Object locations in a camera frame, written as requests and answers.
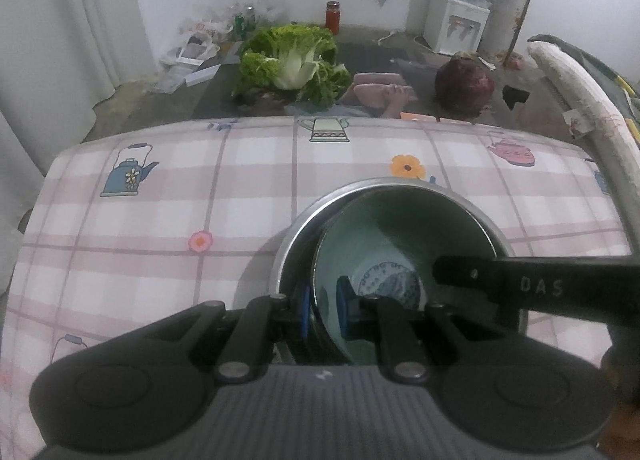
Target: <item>pot handle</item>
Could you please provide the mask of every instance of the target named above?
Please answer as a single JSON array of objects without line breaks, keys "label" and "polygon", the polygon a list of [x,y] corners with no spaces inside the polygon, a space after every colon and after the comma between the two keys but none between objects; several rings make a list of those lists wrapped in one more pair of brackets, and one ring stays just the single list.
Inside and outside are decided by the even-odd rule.
[{"label": "pot handle", "polygon": [[489,301],[612,325],[640,327],[637,257],[440,257],[433,278],[479,289]]}]

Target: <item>plaid tablecloth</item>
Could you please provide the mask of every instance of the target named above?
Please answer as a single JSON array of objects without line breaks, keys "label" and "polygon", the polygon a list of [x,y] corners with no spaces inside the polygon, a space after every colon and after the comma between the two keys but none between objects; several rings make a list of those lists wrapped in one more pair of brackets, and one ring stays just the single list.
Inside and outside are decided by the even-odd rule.
[{"label": "plaid tablecloth", "polygon": [[[207,299],[267,291],[284,232],[350,182],[396,175],[465,196],[520,256],[629,253],[579,148],[430,120],[189,121],[77,146],[51,166],[15,269],[0,358],[4,460],[42,448],[28,393],[52,360]],[[534,315],[530,334],[598,361],[602,325]]]}]

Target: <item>green leafy vegetable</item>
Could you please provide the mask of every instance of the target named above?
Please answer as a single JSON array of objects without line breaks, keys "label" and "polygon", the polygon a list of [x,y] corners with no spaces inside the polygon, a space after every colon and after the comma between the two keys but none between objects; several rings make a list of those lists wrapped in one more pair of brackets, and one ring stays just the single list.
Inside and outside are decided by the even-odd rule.
[{"label": "green leafy vegetable", "polygon": [[258,31],[241,55],[240,90],[299,91],[298,99],[331,106],[351,83],[344,65],[335,66],[331,31],[289,24]]}]

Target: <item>ribbed gray panel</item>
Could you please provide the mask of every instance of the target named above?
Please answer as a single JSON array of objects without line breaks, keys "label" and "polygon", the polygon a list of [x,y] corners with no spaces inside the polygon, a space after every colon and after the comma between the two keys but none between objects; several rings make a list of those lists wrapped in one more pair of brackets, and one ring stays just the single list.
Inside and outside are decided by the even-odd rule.
[{"label": "ribbed gray panel", "polygon": [[207,413],[162,446],[99,456],[52,448],[38,460],[604,460],[582,446],[532,456],[484,445],[454,427],[424,389],[376,366],[274,364],[255,382],[222,388]]}]

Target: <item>red sauce jar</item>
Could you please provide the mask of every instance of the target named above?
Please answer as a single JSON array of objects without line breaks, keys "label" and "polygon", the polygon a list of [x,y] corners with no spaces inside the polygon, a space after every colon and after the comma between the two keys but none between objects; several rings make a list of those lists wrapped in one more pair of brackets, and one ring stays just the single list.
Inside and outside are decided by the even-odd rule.
[{"label": "red sauce jar", "polygon": [[327,2],[324,27],[334,35],[340,32],[340,2]]}]

